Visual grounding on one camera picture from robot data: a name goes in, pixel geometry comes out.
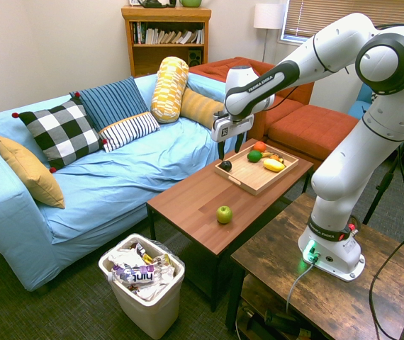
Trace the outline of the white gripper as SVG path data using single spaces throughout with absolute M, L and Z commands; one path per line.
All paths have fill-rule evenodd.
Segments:
M 211 138 L 217 142 L 219 160 L 225 157 L 225 140 L 237 135 L 235 142 L 235 153 L 240 148 L 245 139 L 245 133 L 253 126 L 254 116 L 248 115 L 246 118 L 234 121 L 229 113 L 217 112 L 213 115 L 213 125 L 211 130 Z

